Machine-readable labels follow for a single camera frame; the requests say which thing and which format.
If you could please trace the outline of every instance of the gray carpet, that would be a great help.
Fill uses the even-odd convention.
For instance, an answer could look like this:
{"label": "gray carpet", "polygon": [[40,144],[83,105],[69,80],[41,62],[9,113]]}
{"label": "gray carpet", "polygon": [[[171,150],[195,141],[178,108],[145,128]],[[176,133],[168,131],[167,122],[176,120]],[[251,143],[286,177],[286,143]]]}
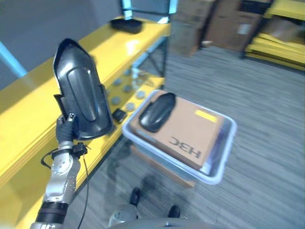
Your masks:
{"label": "gray carpet", "polygon": [[[135,186],[142,189],[138,209],[145,218],[165,217],[177,204],[189,219],[228,229],[305,228],[304,85],[301,73],[215,47],[191,58],[169,55],[166,90],[238,124],[223,181],[183,188],[132,155],[122,137],[90,179],[82,228],[106,228]],[[85,193],[69,208],[68,229],[80,220]]]}

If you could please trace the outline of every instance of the yellow label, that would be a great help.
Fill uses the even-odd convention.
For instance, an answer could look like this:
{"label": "yellow label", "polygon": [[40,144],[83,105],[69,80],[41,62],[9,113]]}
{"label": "yellow label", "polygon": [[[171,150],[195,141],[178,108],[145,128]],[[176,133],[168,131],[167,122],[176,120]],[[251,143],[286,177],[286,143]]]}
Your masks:
{"label": "yellow label", "polygon": [[214,123],[217,122],[217,117],[215,117],[213,115],[210,115],[210,114],[208,114],[206,112],[203,112],[203,111],[200,111],[200,110],[196,110],[195,114],[200,116],[200,117],[202,117],[202,118],[208,119],[208,120],[210,120],[210,121],[212,121]]}

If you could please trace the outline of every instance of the plastic tray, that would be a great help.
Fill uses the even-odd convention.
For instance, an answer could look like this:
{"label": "plastic tray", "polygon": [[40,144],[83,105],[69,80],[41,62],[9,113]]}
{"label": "plastic tray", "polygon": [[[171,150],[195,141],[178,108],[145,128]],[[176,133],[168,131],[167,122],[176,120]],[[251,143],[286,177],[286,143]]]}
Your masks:
{"label": "plastic tray", "polygon": [[236,122],[230,117],[215,112],[211,109],[202,107],[209,111],[213,111],[224,117],[224,124],[219,132],[215,145],[210,153],[209,158],[200,170],[195,170],[176,158],[168,155],[162,150],[152,146],[145,140],[139,138],[130,131],[129,125],[137,113],[141,110],[145,104],[147,104],[150,98],[159,90],[153,91],[141,104],[141,106],[132,114],[132,116],[123,125],[123,135],[132,140],[135,146],[150,159],[159,162],[165,168],[173,171],[181,178],[185,180],[200,180],[209,185],[216,185],[221,182],[224,175],[224,168],[226,161],[230,155],[233,145],[234,137],[237,130]]}

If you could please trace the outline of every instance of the yellow shelf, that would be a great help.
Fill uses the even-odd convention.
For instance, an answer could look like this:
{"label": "yellow shelf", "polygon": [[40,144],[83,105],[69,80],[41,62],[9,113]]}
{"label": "yellow shelf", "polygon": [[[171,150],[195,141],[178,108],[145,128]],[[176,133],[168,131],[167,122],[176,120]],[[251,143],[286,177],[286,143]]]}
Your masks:
{"label": "yellow shelf", "polygon": [[301,66],[301,65],[298,65],[298,64],[294,64],[294,63],[290,63],[290,62],[287,62],[287,61],[275,59],[275,58],[272,58],[272,57],[262,56],[262,55],[256,54],[256,53],[247,53],[246,56],[254,57],[254,58],[257,58],[257,59],[264,60],[264,61],[270,61],[270,62],[273,62],[273,63],[281,64],[281,65],[284,65],[284,66],[287,66],[287,67],[290,67],[290,68],[295,68],[295,69],[302,70],[302,71],[305,70],[304,65]]}
{"label": "yellow shelf", "polygon": [[[126,75],[123,75],[120,78],[122,79],[121,85],[110,85],[108,87],[109,100],[111,100],[113,96],[121,98],[121,103],[119,105],[111,105],[111,111],[114,111],[118,107],[125,110],[127,103],[134,103],[135,108],[139,107],[143,100],[139,100],[135,97],[137,91],[145,91],[147,96],[150,92],[159,88],[164,83],[164,78],[147,74],[142,77],[143,80],[137,90],[134,89],[129,93],[125,93],[123,92],[123,88],[125,85],[132,85],[132,78]],[[94,169],[113,143],[122,134],[122,124],[116,123],[115,126],[115,130],[110,135],[105,135],[92,141],[85,142],[85,144],[91,148],[91,150],[88,150],[88,154],[85,155],[89,172]],[[8,213],[11,218],[1,219],[0,216],[0,222],[10,222],[13,223],[11,226],[14,226],[14,228],[24,229],[29,228],[31,223],[36,219],[37,212],[41,206],[42,194],[44,193],[45,185],[50,177],[50,171],[41,166],[39,160],[41,155],[53,149],[55,146],[56,139],[55,136],[53,136],[48,145],[26,163],[24,167],[10,179],[9,183],[0,189],[1,193],[5,193],[5,190],[7,193],[6,196],[2,195],[0,197],[0,211],[4,212],[5,209],[7,209],[7,206],[9,206],[8,203],[14,203],[14,206],[16,206],[14,209],[10,209],[11,212]],[[80,163],[81,169],[77,176],[77,188],[86,178],[85,166],[82,158],[80,159]]]}
{"label": "yellow shelf", "polygon": [[278,50],[282,50],[283,52],[290,52],[291,54],[298,55],[300,57],[304,57],[305,55],[305,46],[303,49],[298,49],[282,43],[266,40],[260,37],[254,38],[252,44],[261,45],[264,47],[276,48]]}
{"label": "yellow shelf", "polygon": [[265,33],[260,33],[258,34],[258,36],[255,38],[256,39],[264,39],[265,41],[264,42],[267,42],[267,41],[271,41],[271,42],[275,42],[275,43],[278,43],[278,44],[282,44],[282,45],[285,45],[286,47],[289,47],[289,48],[292,48],[292,49],[296,49],[296,50],[300,50],[302,52],[305,51],[305,42],[304,42],[304,39],[302,37],[296,37],[294,38],[291,42],[284,42],[284,41],[281,41],[269,34],[265,34]]}
{"label": "yellow shelf", "polygon": [[[112,29],[108,24],[80,40],[93,56],[100,81],[108,88],[161,36],[169,35],[169,24],[143,20],[138,34]],[[0,91],[0,187],[54,138],[60,115],[53,98],[59,93],[52,59]]]}
{"label": "yellow shelf", "polygon": [[265,17],[278,15],[305,20],[305,2],[301,0],[276,0],[266,12]]}
{"label": "yellow shelf", "polygon": [[293,62],[295,64],[304,64],[305,63],[305,56],[304,55],[296,55],[293,52],[281,50],[276,47],[267,47],[260,44],[250,44],[246,48],[247,52],[259,52],[262,53],[263,56],[265,55],[271,55],[275,57],[279,57],[283,60],[286,60],[288,62]]}

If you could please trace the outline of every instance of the black wire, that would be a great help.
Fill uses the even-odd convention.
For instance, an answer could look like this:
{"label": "black wire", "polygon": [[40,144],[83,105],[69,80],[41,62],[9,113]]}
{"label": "black wire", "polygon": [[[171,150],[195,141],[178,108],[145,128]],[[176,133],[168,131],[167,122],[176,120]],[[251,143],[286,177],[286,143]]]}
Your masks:
{"label": "black wire", "polygon": [[52,154],[55,150],[56,150],[56,149],[54,149],[54,150],[52,150],[52,151],[46,153],[46,154],[41,158],[40,163],[41,163],[43,166],[46,166],[47,168],[51,169],[51,166],[49,166],[49,165],[44,161],[44,159],[45,159],[45,157],[46,157],[47,155]]}
{"label": "black wire", "polygon": [[83,213],[82,213],[81,221],[80,221],[80,223],[78,224],[77,229],[80,229],[80,228],[81,228],[81,223],[82,223],[82,220],[84,219],[84,216],[85,216],[85,213],[86,213],[87,204],[88,204],[88,196],[89,196],[89,176],[88,176],[87,164],[86,164],[86,161],[85,161],[85,153],[82,155],[82,158],[83,158],[83,160],[84,160],[84,164],[85,164],[85,168],[86,168],[86,175],[87,175],[87,178],[86,178],[86,181],[87,181],[87,194],[86,194],[86,202],[85,202],[84,211],[83,211]]}

